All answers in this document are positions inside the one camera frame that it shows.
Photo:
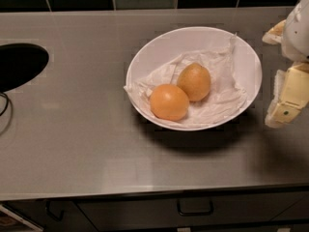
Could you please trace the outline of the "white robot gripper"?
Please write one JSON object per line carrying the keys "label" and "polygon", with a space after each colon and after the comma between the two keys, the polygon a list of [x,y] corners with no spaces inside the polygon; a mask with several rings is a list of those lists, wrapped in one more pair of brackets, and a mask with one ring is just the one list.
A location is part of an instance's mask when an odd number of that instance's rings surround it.
{"label": "white robot gripper", "polygon": [[[280,44],[283,55],[294,62],[309,61],[309,0],[300,0],[285,20],[262,37],[266,44]],[[290,124],[309,102],[309,64],[294,63],[274,78],[273,100],[265,124],[282,128]]]}

